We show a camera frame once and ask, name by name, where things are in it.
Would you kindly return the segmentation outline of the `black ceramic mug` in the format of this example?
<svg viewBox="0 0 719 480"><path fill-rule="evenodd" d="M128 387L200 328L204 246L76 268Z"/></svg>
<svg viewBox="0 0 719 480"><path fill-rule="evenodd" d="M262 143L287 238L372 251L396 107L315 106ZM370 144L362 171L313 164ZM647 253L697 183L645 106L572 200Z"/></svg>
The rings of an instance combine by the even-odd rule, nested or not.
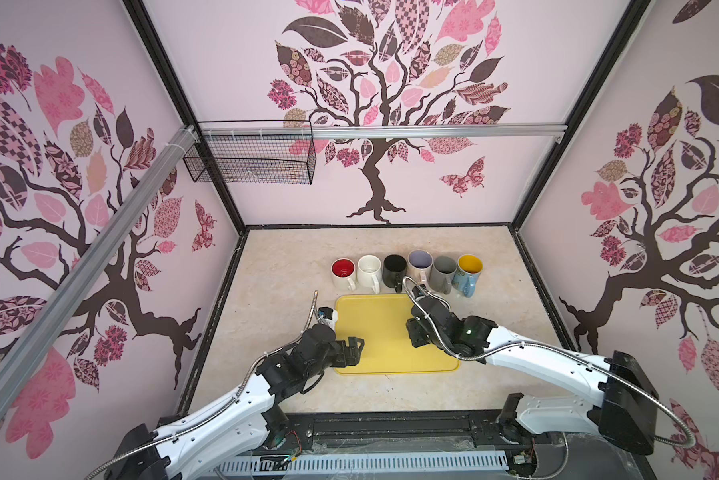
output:
<svg viewBox="0 0 719 480"><path fill-rule="evenodd" d="M399 254L388 255L383 260L383 284L400 294L403 292L403 278L407 276L407 260Z"/></svg>

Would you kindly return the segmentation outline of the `blue butterfly mug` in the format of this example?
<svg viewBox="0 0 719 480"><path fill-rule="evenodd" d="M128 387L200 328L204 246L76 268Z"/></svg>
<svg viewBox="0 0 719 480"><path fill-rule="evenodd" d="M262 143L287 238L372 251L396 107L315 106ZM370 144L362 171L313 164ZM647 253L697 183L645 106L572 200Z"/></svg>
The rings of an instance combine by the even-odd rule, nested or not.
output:
<svg viewBox="0 0 719 480"><path fill-rule="evenodd" d="M457 260L457 270L451 282L453 289L463 297L473 297L481 272L483 272L483 261L479 257L471 254L462 255Z"/></svg>

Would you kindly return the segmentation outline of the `pink iridescent mug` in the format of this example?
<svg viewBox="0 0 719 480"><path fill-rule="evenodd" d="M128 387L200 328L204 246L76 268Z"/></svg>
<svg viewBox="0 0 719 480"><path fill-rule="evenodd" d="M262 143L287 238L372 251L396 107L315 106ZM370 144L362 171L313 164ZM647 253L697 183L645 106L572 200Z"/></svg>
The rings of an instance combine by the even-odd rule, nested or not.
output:
<svg viewBox="0 0 719 480"><path fill-rule="evenodd" d="M409 276L421 285L429 284L431 268L433 268L433 256L425 250L413 250L407 256L409 264Z"/></svg>

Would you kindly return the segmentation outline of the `small white ceramic mug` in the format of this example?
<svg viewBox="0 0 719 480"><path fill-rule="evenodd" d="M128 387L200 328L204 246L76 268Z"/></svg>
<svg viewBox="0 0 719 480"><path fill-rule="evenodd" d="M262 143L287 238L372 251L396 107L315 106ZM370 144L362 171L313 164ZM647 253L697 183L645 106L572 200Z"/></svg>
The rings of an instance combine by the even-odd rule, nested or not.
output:
<svg viewBox="0 0 719 480"><path fill-rule="evenodd" d="M331 265L333 284L341 291L353 292L357 289L357 267L349 258L336 259Z"/></svg>

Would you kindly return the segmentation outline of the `grey ceramic mug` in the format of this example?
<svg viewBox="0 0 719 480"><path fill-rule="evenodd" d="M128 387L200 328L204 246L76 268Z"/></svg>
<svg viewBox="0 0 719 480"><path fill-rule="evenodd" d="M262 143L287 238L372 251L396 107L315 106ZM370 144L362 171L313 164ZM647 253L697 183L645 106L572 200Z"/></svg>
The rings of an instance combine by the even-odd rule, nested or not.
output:
<svg viewBox="0 0 719 480"><path fill-rule="evenodd" d="M429 288L445 295L453 289L453 276L457 272L457 261L449 256L439 256L433 260Z"/></svg>

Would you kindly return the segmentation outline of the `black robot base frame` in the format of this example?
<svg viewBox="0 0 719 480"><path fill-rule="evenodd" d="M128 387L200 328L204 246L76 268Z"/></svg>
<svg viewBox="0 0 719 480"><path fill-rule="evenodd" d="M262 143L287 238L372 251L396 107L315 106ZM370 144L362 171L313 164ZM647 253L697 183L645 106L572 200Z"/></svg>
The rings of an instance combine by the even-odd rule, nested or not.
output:
<svg viewBox="0 0 719 480"><path fill-rule="evenodd" d="M531 434L501 410L284 413L234 427L183 468L211 479L238 456L501 451L509 471L359 475L352 478L653 479L643 456L623 453L589 434Z"/></svg>

